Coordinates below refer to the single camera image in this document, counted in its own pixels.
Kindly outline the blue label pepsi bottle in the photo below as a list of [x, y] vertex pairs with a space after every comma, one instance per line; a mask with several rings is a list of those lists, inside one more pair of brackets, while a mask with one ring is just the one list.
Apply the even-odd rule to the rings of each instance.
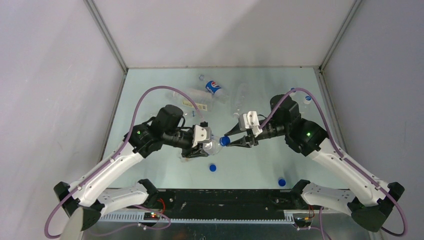
[[202, 144], [202, 149], [208, 156], [218, 154], [224, 146], [221, 143], [221, 137], [212, 136], [209, 142]]

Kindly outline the blue bottle cap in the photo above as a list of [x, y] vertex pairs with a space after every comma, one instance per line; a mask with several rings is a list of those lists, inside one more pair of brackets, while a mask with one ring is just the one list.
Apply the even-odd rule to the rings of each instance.
[[209, 165], [209, 170], [210, 170], [211, 172], [215, 172], [215, 171], [217, 170], [217, 166], [216, 166], [215, 164], [210, 164], [210, 165]]
[[279, 178], [277, 183], [280, 187], [284, 187], [287, 184], [284, 178]]
[[220, 143], [221, 146], [226, 147], [228, 144], [231, 143], [231, 140], [228, 136], [222, 136], [219, 139], [219, 143]]

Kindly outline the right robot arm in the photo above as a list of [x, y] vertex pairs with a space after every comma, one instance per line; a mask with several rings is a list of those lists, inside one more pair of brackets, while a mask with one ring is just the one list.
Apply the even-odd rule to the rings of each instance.
[[291, 189], [291, 204], [297, 209], [320, 206], [351, 216], [362, 228], [378, 232], [404, 193], [398, 182], [387, 183], [370, 173], [317, 123], [304, 119], [290, 96], [270, 100], [271, 114], [260, 120], [255, 111], [242, 114], [238, 123], [221, 139], [226, 147], [251, 148], [260, 140], [284, 137], [294, 152], [319, 163], [338, 176], [347, 189], [334, 189], [301, 179]]

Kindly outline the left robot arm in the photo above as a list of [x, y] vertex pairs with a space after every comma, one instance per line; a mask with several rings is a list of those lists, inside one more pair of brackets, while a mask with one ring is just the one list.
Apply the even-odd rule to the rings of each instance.
[[180, 126], [183, 111], [174, 105], [162, 107], [156, 116], [133, 126], [111, 156], [103, 159], [86, 175], [71, 184], [60, 182], [54, 192], [65, 213], [77, 220], [80, 230], [95, 225], [101, 217], [130, 206], [148, 209], [158, 206], [159, 191], [148, 179], [138, 180], [127, 188], [109, 190], [118, 177], [153, 152], [167, 145], [181, 149], [184, 158], [206, 157], [204, 143], [211, 140], [212, 131], [203, 121], [192, 127]]

